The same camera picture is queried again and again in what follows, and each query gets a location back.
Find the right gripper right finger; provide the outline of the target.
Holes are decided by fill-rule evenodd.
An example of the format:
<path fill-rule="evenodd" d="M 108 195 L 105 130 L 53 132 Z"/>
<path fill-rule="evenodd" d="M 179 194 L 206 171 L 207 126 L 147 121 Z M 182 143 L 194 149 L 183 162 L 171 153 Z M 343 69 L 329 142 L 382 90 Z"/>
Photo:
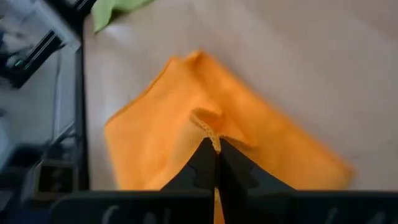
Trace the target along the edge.
<path fill-rule="evenodd" d="M 226 223 L 397 223 L 397 192 L 295 190 L 220 141 Z"/>

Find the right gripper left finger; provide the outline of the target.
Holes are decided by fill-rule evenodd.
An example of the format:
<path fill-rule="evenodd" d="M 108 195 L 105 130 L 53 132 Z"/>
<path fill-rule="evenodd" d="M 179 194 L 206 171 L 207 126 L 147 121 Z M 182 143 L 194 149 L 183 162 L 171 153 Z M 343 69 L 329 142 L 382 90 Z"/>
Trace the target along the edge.
<path fill-rule="evenodd" d="M 54 224 L 213 223 L 216 152 L 202 140 L 183 169 L 160 190 L 86 191 L 62 197 Z"/>

